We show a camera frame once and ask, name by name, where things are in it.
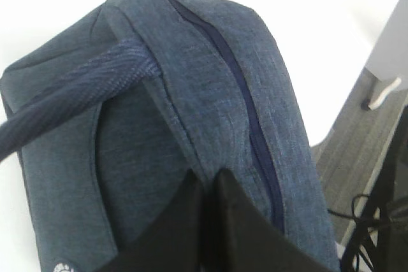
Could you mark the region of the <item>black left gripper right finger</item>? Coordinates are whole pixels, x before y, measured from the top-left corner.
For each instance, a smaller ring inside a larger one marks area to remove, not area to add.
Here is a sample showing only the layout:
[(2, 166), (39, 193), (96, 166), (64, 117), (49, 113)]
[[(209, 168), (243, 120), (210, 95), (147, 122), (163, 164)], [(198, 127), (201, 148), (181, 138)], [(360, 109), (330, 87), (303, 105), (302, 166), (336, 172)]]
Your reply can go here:
[(213, 181), (217, 214), (216, 271), (328, 271), (290, 243), (253, 206), (233, 173)]

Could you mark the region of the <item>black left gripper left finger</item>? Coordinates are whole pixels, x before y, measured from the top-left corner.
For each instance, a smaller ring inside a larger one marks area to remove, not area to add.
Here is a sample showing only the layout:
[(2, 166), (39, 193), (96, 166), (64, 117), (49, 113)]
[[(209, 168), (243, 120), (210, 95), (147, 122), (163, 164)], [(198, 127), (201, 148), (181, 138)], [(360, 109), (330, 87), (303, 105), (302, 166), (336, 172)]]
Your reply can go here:
[(200, 270), (203, 186), (190, 169), (162, 213), (100, 271)]

